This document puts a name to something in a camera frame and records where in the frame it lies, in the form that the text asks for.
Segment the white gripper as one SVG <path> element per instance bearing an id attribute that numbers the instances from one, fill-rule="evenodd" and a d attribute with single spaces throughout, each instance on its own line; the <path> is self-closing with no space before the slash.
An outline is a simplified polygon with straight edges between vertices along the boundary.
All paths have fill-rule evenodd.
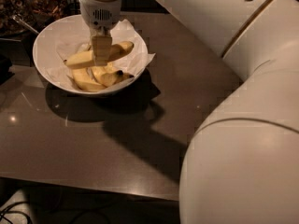
<path id="1" fill-rule="evenodd" d="M 97 66 L 106 66 L 112 45 L 112 37 L 107 35 L 120 20 L 121 0 L 79 0 L 79 3 L 82 19 L 94 35 L 93 60 Z"/>

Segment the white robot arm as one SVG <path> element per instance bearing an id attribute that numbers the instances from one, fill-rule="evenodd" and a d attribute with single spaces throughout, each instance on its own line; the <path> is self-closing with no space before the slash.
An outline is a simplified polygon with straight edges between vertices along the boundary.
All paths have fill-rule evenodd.
<path id="1" fill-rule="evenodd" d="M 298 224 L 298 3 L 156 0 L 242 79 L 194 133 L 181 224 Z"/>

